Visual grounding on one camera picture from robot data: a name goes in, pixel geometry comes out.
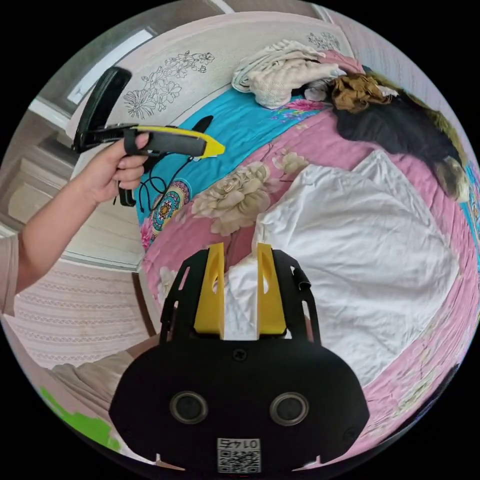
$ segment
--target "pink bedsheet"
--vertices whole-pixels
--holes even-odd
[[[224,242],[226,269],[248,255],[256,215],[280,199],[305,162],[351,170],[378,149],[373,143],[344,140],[337,133],[336,122],[335,114],[328,110],[292,127],[254,152],[216,186],[192,199],[165,226],[143,262],[149,287],[160,305],[183,260],[199,249]],[[370,420],[349,452],[335,461],[369,450],[400,426],[446,372],[461,361],[477,323],[477,253],[464,213],[445,196],[421,161],[410,155],[390,158],[418,190],[440,230],[450,239],[461,275],[422,336],[364,389]],[[233,213],[222,216],[226,203],[236,207]]]

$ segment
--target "qr code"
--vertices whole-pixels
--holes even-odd
[[[255,474],[262,471],[258,439],[219,438],[217,451],[219,473]]]

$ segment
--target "finger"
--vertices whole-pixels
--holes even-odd
[[[121,181],[118,186],[124,190],[135,190],[137,187],[140,186],[140,179],[131,180],[131,181]]]
[[[143,174],[144,167],[140,165],[136,168],[129,168],[128,170],[117,170],[113,179],[119,182],[130,182],[132,180],[139,180]]]
[[[136,167],[140,167],[145,163],[145,160],[147,160],[147,156],[140,156],[140,155],[135,155],[135,156],[126,156],[120,160],[120,163],[118,164],[119,169],[134,169]]]
[[[142,149],[147,142],[149,141],[149,136],[150,134],[148,132],[141,133],[138,135],[135,139],[135,145],[139,148]],[[111,163],[118,164],[119,161],[127,155],[127,152],[125,151],[125,145],[124,145],[124,140],[123,138],[121,140],[116,141],[109,147],[107,147],[105,150],[102,152],[102,156]]]

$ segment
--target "black cable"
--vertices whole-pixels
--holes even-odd
[[[150,183],[150,185],[153,187],[154,190],[156,190],[160,195],[160,199],[158,200],[158,203],[157,205],[159,205],[162,200],[164,199],[165,195],[167,194],[167,192],[169,191],[169,188],[172,186],[172,183],[175,181],[175,178],[177,177],[177,175],[182,171],[182,169],[184,167],[186,167],[192,160],[194,159],[193,156],[189,156],[187,159],[186,159],[186,162],[173,174],[173,176],[171,177],[170,179],[170,182],[168,183],[168,185],[165,184],[165,180],[159,176],[152,176],[152,172],[153,172],[153,168],[149,171],[149,174],[148,174],[148,180],[145,180],[143,182],[140,183],[140,188],[138,190],[138,204],[140,206],[140,212],[141,213],[145,213],[145,209],[142,205],[142,188],[145,187],[146,188],[146,199],[147,199],[147,202],[148,202],[148,211],[151,212],[152,210],[152,206],[151,206],[151,203],[150,203],[150,192],[149,192],[149,189],[147,187],[147,184]],[[163,186],[164,186],[164,190],[161,191],[159,190],[153,183],[153,179],[157,179],[157,180],[160,180],[162,183],[163,183]]]

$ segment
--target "headboard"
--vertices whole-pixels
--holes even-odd
[[[319,19],[266,11],[204,18],[149,40],[118,62],[133,77],[108,123],[173,124],[192,106],[230,84],[241,59],[284,39],[353,56],[343,31]],[[71,138],[87,98],[67,126]]]

